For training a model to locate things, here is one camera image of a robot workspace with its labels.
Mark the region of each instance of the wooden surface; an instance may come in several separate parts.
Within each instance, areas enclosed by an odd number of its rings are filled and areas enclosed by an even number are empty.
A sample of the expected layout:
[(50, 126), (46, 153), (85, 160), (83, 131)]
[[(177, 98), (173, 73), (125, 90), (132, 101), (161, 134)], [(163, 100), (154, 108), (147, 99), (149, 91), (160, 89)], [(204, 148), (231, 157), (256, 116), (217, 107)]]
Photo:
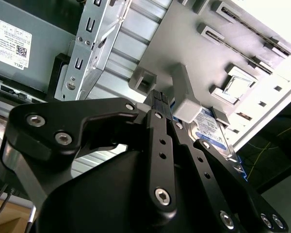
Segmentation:
[(27, 222), (30, 215), (30, 211), (31, 210), (28, 208), (8, 202), (0, 214), (0, 225), (3, 223), (11, 222), (12, 220), (16, 220), (18, 218), (22, 218)]
[(27, 221), (23, 218), (17, 218), (0, 225), (0, 233), (24, 233)]

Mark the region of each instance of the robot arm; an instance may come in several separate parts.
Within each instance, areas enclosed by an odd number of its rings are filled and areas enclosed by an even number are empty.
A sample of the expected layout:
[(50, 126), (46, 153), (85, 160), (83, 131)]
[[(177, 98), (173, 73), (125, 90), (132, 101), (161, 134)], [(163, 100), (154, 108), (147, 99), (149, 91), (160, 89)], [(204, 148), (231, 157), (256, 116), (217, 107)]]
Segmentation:
[[(37, 206), (32, 231), (288, 232), (209, 142), (192, 143), (186, 125), (171, 119), (165, 96), (153, 96), (147, 113), (122, 98), (11, 111), (0, 177)], [(76, 157), (118, 144), (128, 150), (71, 178)]]

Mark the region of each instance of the qr code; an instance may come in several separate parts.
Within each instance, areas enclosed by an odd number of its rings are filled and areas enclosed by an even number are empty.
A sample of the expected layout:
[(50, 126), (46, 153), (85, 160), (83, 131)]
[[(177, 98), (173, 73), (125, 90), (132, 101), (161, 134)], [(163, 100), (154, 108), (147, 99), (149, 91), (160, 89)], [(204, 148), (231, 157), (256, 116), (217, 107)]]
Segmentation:
[(17, 50), (16, 50), (16, 54), (22, 57), (27, 57), (27, 49), (17, 45), (16, 46)]

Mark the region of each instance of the gray plastic tab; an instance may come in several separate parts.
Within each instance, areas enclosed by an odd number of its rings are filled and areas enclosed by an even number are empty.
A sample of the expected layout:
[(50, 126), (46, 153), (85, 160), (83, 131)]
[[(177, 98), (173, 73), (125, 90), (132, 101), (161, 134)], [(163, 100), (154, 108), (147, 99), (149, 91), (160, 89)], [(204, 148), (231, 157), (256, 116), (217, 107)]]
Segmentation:
[(216, 45), (220, 45), (221, 43), (213, 38), (211, 38), (209, 35), (206, 34), (206, 32), (210, 32), (213, 35), (215, 35), (216, 37), (220, 38), (221, 40), (224, 40), (224, 36), (222, 36), (220, 33), (218, 33), (217, 31), (215, 31), (214, 29), (212, 29), (211, 27), (207, 26), (205, 23), (201, 23), (198, 27), (197, 27), (197, 31), (206, 39), (210, 40), (212, 43), (216, 44)]
[(142, 67), (138, 67), (129, 80), (129, 87), (140, 94), (148, 95), (156, 87), (157, 76)]
[(178, 64), (172, 72), (175, 92), (174, 117), (191, 123), (202, 111), (201, 103), (195, 98), (186, 66)]
[(222, 2), (222, 1), (216, 1), (211, 6), (211, 8), (213, 11), (215, 11), (216, 13), (218, 13), (220, 16), (222, 16), (224, 19), (226, 19), (227, 21), (231, 23), (236, 23), (236, 20), (232, 18), (231, 16), (229, 16), (228, 14), (226, 14), (225, 12), (223, 12), (222, 8), (226, 8), (228, 11), (230, 11), (232, 14), (234, 14), (237, 17), (241, 16), (241, 14), (238, 11), (236, 11), (235, 9), (233, 9), (232, 7), (230, 7), (225, 2)]
[[(262, 61), (261, 59), (254, 57), (253, 60), (258, 63), (259, 65), (265, 67), (266, 69), (268, 69), (271, 73), (274, 72), (274, 69), (271, 68), (268, 64), (266, 64), (264, 61)], [(262, 70), (261, 68), (259, 68), (256, 64), (253, 64), (251, 62), (248, 63), (253, 69), (257, 70), (259, 73), (265, 73), (267, 75), (269, 75), (269, 73), (266, 73), (264, 70)]]
[(214, 115), (214, 118), (217, 121), (221, 122), (225, 126), (230, 126), (230, 123), (229, 123), (228, 118), (227, 118), (225, 113), (219, 111), (218, 109), (216, 109), (214, 107), (212, 107), (211, 110), (212, 110), (212, 113)]
[(196, 0), (196, 2), (193, 5), (193, 11), (201, 15), (206, 8), (207, 4), (209, 3), (210, 0)]

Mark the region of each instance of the white sticker label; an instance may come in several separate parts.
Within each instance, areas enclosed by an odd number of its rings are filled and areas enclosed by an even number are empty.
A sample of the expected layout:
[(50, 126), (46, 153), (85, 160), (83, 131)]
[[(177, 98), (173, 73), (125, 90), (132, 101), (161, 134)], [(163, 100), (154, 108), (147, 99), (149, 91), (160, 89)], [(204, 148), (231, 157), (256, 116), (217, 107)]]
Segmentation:
[(28, 68), (32, 35), (0, 20), (0, 61)]
[(196, 136), (208, 140), (221, 154), (228, 156), (227, 144), (212, 112), (203, 108), (194, 121), (197, 125)]

